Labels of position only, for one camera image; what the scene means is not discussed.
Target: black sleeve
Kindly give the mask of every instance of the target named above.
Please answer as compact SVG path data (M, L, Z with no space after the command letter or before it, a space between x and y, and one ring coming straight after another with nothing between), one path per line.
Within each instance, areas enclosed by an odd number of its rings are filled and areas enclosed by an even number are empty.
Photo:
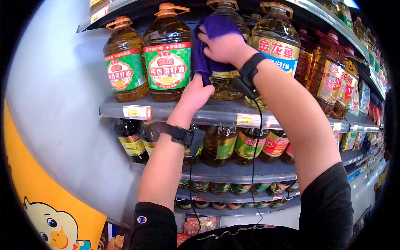
M299 229L306 249L345 249L353 230L350 185L339 162L301 195Z
M139 202L135 207L131 247L133 250L176 249L178 229L174 213L151 202Z

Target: black wrist strap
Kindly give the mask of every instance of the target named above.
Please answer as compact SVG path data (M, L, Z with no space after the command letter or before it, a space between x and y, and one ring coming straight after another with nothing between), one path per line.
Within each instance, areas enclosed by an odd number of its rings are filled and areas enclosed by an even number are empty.
M257 98L257 93L254 92L256 87L253 84L253 77L258 73L257 65L264 59L267 58L263 54L254 54L239 70L240 78L235 77L232 81L232 86L251 100Z

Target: wrist-mounted device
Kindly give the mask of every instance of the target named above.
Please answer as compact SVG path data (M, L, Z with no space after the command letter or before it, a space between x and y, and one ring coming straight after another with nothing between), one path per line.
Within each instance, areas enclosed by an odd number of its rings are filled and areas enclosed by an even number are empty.
M239 70L240 78L236 76L232 81L233 88L251 100L255 100L259 96L258 92L255 91L253 77L258 73L257 65L264 59L266 57L261 53L253 55Z
M190 147L189 156L196 156L196 153L206 136L206 132L203 130L194 129L188 131L187 129L175 127L166 123L161 128L161 132L172 136L171 141Z

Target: champion logo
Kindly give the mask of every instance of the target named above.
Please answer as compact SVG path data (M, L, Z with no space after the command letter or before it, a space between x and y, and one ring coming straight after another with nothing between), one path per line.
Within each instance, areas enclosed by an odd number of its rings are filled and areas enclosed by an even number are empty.
M147 222L147 218L144 216L139 216L138 217L138 223L143 224Z

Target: black shirt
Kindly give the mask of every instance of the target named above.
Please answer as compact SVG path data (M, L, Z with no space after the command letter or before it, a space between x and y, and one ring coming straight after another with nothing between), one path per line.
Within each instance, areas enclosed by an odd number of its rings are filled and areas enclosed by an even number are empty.
M179 250L345 249L352 235L350 185L339 162L317 177L301 195L299 230L272 225L236 225L187 239ZM150 202L135 207L132 249L176 249L177 227L168 208Z

